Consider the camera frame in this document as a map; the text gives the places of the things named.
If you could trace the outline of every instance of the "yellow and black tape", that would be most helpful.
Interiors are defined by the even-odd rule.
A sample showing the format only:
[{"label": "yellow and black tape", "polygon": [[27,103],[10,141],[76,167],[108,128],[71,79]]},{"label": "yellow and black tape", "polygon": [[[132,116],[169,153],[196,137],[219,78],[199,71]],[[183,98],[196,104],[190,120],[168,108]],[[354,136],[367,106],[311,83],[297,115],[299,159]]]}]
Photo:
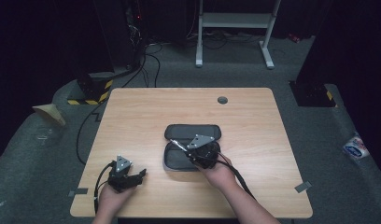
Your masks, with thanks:
[{"label": "yellow and black tape", "polygon": [[99,91],[100,94],[97,93],[97,97],[94,99],[88,99],[88,97],[73,97],[72,99],[68,98],[67,102],[70,105],[99,105],[108,97],[109,89],[112,86],[112,83],[113,80],[109,80],[100,90],[95,90],[97,92]]},{"label": "yellow and black tape", "polygon": [[330,101],[330,104],[332,105],[332,107],[337,107],[338,105],[333,100],[333,96],[332,96],[330,91],[327,91],[327,96],[328,96],[328,100]]}]

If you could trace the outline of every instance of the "wooden table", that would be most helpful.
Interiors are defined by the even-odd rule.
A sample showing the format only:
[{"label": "wooden table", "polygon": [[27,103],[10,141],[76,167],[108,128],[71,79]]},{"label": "wooden table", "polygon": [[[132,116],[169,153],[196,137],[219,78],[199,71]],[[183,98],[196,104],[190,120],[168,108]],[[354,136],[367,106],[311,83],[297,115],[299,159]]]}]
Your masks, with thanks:
[{"label": "wooden table", "polygon": [[[227,104],[220,104],[224,96]],[[97,176],[117,155],[133,162],[129,175],[147,168],[143,185],[119,217],[234,217],[225,198],[199,172],[162,166],[169,124],[217,124],[222,153],[275,217],[312,216],[303,183],[273,93],[265,88],[115,89],[92,146],[71,214],[93,217]]]}]

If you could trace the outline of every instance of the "person's left hand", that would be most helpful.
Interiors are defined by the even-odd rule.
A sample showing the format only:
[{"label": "person's left hand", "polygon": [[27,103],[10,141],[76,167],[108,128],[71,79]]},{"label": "person's left hand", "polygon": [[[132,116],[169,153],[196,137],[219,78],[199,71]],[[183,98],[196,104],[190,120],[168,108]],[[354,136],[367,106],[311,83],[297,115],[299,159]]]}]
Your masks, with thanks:
[{"label": "person's left hand", "polygon": [[136,187],[115,191],[110,185],[105,184],[98,198],[98,211],[93,223],[110,223],[119,212],[123,204],[130,198]]}]

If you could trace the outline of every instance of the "white metal stand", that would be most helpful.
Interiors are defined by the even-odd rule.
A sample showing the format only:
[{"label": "white metal stand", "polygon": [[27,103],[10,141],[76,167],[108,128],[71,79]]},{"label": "white metal stand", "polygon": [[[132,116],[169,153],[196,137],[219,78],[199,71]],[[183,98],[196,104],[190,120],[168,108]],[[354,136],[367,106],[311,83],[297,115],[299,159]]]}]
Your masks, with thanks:
[{"label": "white metal stand", "polygon": [[233,28],[264,28],[266,35],[263,41],[260,41],[261,52],[269,69],[274,69],[272,57],[270,57],[267,45],[275,25],[275,18],[280,6],[281,0],[275,1],[272,13],[203,13],[203,0],[200,0],[199,8],[199,29],[196,49],[196,67],[203,66],[203,28],[204,27],[233,27]]}]

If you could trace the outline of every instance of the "open case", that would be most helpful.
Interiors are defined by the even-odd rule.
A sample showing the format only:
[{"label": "open case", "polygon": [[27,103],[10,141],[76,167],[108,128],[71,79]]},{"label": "open case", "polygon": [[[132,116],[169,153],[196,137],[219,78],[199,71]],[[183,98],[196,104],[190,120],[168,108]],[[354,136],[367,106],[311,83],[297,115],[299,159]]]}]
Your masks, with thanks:
[{"label": "open case", "polygon": [[[167,126],[164,137],[167,140],[177,140],[181,145],[187,146],[196,134],[213,137],[214,141],[209,143],[209,146],[220,151],[217,140],[221,138],[221,131],[215,124],[171,124]],[[185,152],[172,142],[169,142],[164,149],[163,167],[164,170],[169,171],[198,171]]]}]

